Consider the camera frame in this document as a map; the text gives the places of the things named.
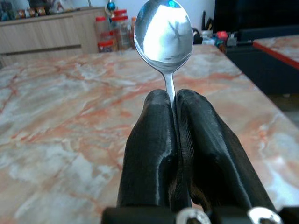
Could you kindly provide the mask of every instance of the red countertop edge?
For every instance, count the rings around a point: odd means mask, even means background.
[[[288,65],[290,65],[290,66],[292,66],[292,67],[294,67],[294,68],[296,68],[296,69],[299,70],[299,63],[296,62],[296,61],[294,61],[294,60],[292,60],[292,59],[290,59],[289,57],[284,56],[284,55],[282,55],[282,54],[280,54],[280,53],[278,53],[276,51],[273,51],[270,48],[267,48],[267,47],[259,44],[258,42],[253,42],[253,46],[255,48],[257,48],[257,49],[259,49],[259,50],[261,50],[261,51],[263,51],[263,52],[271,55],[272,57],[274,57],[274,58],[276,58],[276,59],[278,59],[280,61],[283,61],[284,63],[286,63],[286,64],[288,64]]]

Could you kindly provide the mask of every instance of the white wall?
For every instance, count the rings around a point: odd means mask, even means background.
[[[28,0],[13,0],[19,9],[28,7]],[[192,26],[201,28],[202,12],[206,11],[206,21],[214,17],[215,0],[177,0],[188,13]],[[88,6],[88,0],[72,0],[74,7]],[[108,0],[91,0],[92,6],[103,7]],[[147,0],[114,0],[119,9],[127,9],[129,18],[137,16],[140,8]]]

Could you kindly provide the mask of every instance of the kitchen counter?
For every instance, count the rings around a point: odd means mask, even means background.
[[[299,70],[299,35],[258,39],[253,46]]]
[[[214,46],[177,90],[205,95],[239,137],[277,209],[299,205],[299,130]],[[127,137],[162,75],[136,51],[0,70],[0,223],[98,224],[115,206]]]

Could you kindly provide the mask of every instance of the metal spoon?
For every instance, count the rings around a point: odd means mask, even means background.
[[[141,8],[134,28],[140,56],[162,73],[171,107],[175,89],[173,73],[190,57],[193,31],[186,11],[174,0],[150,0]]]

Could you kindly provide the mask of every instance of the metal screw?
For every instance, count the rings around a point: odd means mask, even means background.
[[[187,208],[177,214],[176,224],[211,224],[211,221],[203,211]]]
[[[254,207],[247,213],[253,224],[283,224],[281,217],[270,209]]]

